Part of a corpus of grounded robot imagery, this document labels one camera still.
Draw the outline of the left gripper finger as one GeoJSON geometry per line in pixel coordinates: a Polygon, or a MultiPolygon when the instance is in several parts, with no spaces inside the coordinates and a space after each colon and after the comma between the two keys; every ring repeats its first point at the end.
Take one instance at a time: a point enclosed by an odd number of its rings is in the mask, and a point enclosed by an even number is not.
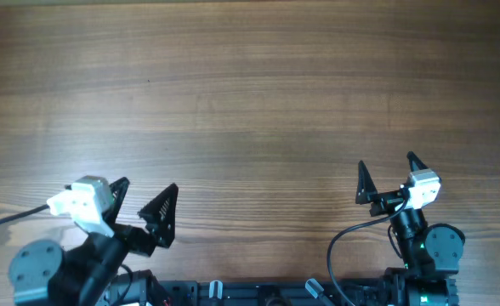
{"type": "Polygon", "coordinates": [[[172,183],[138,212],[158,247],[169,248],[174,241],[178,194],[179,187],[172,183]]]}
{"type": "Polygon", "coordinates": [[[107,224],[114,224],[116,222],[129,185],[130,181],[126,177],[122,177],[109,185],[114,201],[112,207],[103,213],[107,224]]]}

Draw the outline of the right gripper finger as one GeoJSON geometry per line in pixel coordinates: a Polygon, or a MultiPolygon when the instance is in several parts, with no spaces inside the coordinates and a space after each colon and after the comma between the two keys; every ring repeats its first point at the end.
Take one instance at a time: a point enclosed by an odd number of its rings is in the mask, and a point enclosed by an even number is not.
{"type": "Polygon", "coordinates": [[[355,196],[356,204],[368,204],[378,198],[378,191],[372,181],[364,161],[358,162],[358,184],[355,196]]]}
{"type": "Polygon", "coordinates": [[[409,161],[409,167],[412,172],[427,169],[428,167],[422,162],[422,160],[413,152],[409,151],[406,155],[409,161]]]}

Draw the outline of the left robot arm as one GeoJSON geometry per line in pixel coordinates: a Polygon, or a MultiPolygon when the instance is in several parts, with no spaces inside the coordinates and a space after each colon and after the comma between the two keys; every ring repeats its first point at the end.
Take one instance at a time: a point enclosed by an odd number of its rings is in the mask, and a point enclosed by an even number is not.
{"type": "Polygon", "coordinates": [[[69,251],[52,240],[22,247],[9,265],[15,304],[94,305],[129,253],[149,257],[172,245],[178,186],[170,184],[139,210],[144,228],[116,221],[128,186],[127,178],[84,176],[48,199],[51,214],[69,215],[87,238],[69,251]]]}

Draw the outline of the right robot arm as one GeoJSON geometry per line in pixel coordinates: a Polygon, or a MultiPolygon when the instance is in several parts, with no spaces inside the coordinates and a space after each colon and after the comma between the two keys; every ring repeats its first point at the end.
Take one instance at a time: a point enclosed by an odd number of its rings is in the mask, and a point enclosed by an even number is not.
{"type": "Polygon", "coordinates": [[[456,306],[460,299],[453,276],[459,272],[465,236],[449,224],[427,223],[423,208],[436,200],[441,178],[413,152],[407,159],[406,182],[384,193],[378,192],[365,163],[358,163],[355,202],[369,204],[373,217],[389,218],[405,265],[385,270],[375,298],[381,305],[456,306]]]}

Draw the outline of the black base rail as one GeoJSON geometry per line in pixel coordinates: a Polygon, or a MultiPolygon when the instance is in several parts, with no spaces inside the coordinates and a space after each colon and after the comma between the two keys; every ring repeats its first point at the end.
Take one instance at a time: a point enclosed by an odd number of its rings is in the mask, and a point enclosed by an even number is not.
{"type": "Polygon", "coordinates": [[[266,306],[266,305],[361,305],[361,306],[458,306],[455,281],[398,279],[348,279],[338,282],[211,282],[161,281],[165,291],[155,302],[160,306],[266,306]]]}

